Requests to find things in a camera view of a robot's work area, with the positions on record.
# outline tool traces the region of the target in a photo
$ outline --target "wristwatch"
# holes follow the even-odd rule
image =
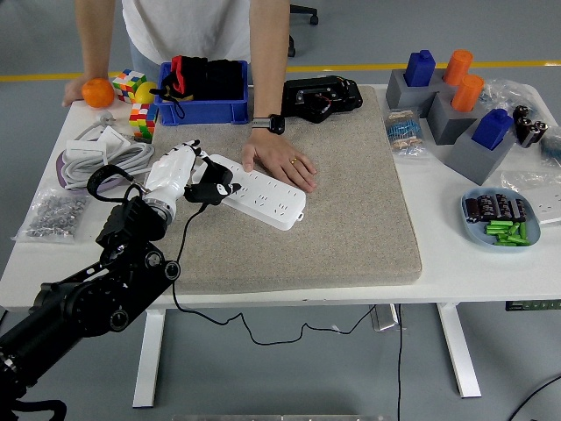
[[[267,129],[271,133],[284,133],[284,117],[278,114],[271,114],[269,117],[254,118],[252,129]]]

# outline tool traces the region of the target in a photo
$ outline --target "person's arm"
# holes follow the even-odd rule
[[[67,83],[63,106],[82,99],[82,85],[107,77],[115,17],[115,0],[75,0],[76,26],[82,43],[83,74]]]
[[[250,46],[254,86],[254,117],[281,114],[282,90],[288,60],[288,0],[252,0],[250,6]],[[283,136],[267,129],[252,129],[242,151],[244,170],[253,170],[260,160],[271,174],[311,192],[316,188],[316,168]]]

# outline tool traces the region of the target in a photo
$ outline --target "yellow floor line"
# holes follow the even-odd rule
[[[437,68],[446,68],[447,62],[437,63]],[[471,68],[545,68],[561,66],[561,60],[527,60],[527,61],[474,61]],[[406,68],[407,63],[380,64],[337,64],[318,66],[288,66],[288,73],[318,73],[318,72],[368,72]],[[110,72],[110,77],[116,77],[121,72]],[[41,82],[70,80],[80,73],[52,73],[39,75],[0,75],[0,82]]]
[[[446,68],[447,62],[437,63],[437,68]],[[541,68],[561,66],[561,60],[533,60],[533,61],[474,61],[470,68]],[[320,66],[288,66],[289,73],[313,72],[366,72],[377,70],[393,70],[406,68],[407,63],[381,63],[381,64],[342,64]]]

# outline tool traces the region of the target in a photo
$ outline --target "battery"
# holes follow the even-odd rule
[[[512,220],[514,222],[521,222],[520,212],[518,211],[518,205],[514,200],[508,201],[508,208],[510,208],[510,214],[512,215]]]
[[[467,211],[467,222],[471,222],[474,224],[481,220],[481,214],[479,213],[479,204],[477,202],[477,199],[466,199],[465,210]]]
[[[490,221],[497,218],[497,208],[492,196],[482,195],[477,198],[481,221]]]
[[[512,212],[508,206],[508,199],[505,195],[497,194],[495,195],[497,200],[497,219],[500,221],[510,221],[512,220]]]
[[[520,214],[517,222],[526,222],[526,206],[524,206],[522,199],[516,199],[516,207],[518,208],[518,213]]]

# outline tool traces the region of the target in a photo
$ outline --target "gray floor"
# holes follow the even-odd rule
[[[80,72],[73,3],[0,1],[0,75]],[[297,55],[291,66],[403,63],[427,48],[446,62],[456,48],[476,61],[561,60],[561,4],[495,1],[444,3],[301,1],[320,9],[320,25],[292,17]],[[478,14],[472,18],[472,11]],[[130,66],[116,16],[110,69]],[[561,121],[561,70],[482,68],[486,79],[527,83]],[[340,72],[359,83],[385,83],[388,71]],[[290,74],[310,77],[312,74]],[[67,114],[65,81],[0,82],[0,270],[32,200]],[[403,306],[401,419],[503,420],[535,388],[561,373],[561,317],[511,313],[504,303],[463,303],[459,313],[483,397],[462,399],[433,304]],[[304,322],[350,329],[365,306],[207,310],[226,319],[243,310],[258,340],[291,339]],[[9,314],[0,332],[24,315]],[[131,408],[144,320],[126,332],[83,340],[27,394],[59,398],[69,420],[170,420],[174,414],[363,414],[396,419],[399,333],[377,333],[365,320],[349,336],[305,332],[293,345],[260,347],[239,323],[218,327],[169,311],[155,407]],[[515,420],[561,419],[561,382],[543,390]],[[46,419],[22,416],[21,419]]]

